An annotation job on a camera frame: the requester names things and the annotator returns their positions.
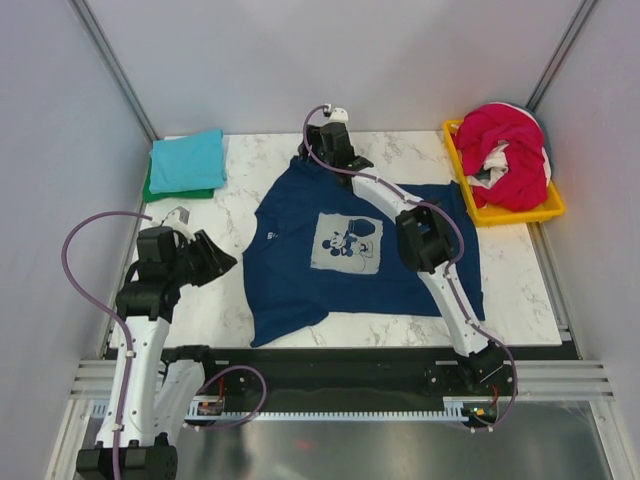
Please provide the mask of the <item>navy blue printed t shirt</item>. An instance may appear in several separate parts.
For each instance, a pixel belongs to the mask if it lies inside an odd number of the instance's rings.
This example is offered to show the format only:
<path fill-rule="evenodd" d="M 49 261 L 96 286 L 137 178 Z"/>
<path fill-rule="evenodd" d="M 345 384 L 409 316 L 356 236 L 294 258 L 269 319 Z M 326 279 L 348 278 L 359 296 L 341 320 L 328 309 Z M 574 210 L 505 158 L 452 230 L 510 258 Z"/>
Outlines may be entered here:
<path fill-rule="evenodd" d="M 427 287 L 401 261 L 394 222 L 319 165 L 293 157 L 255 216 L 243 254 L 252 346 L 332 312 L 439 316 Z"/>

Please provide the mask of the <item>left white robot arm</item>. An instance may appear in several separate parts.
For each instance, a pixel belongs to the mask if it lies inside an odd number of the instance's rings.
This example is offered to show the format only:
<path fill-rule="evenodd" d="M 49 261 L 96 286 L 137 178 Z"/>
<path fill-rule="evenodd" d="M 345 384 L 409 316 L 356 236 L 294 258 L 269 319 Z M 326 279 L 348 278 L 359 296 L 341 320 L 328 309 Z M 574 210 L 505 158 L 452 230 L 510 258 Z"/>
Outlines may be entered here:
<path fill-rule="evenodd" d="M 204 286 L 237 263 L 199 230 L 156 226 L 139 232 L 138 258 L 116 296 L 124 323 L 107 411 L 93 447 L 79 451 L 83 479 L 173 479 L 176 438 L 193 397 L 219 382 L 219 369 L 186 357 L 159 373 L 181 289 Z"/>

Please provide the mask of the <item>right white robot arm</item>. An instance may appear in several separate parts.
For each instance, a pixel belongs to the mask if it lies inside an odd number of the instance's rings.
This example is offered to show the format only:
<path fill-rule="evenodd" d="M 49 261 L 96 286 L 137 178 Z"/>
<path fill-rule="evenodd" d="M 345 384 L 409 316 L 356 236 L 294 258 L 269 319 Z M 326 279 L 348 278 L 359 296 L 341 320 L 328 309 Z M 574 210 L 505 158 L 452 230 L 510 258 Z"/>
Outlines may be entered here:
<path fill-rule="evenodd" d="M 299 153 L 393 221 L 403 265 L 417 274 L 445 320 L 460 386 L 473 394 L 489 388 L 508 352 L 481 329 L 463 289 L 456 264 L 464 254 L 464 239 L 453 219 L 441 207 L 384 180 L 371 161 L 355 153 L 342 122 L 306 123 Z"/>

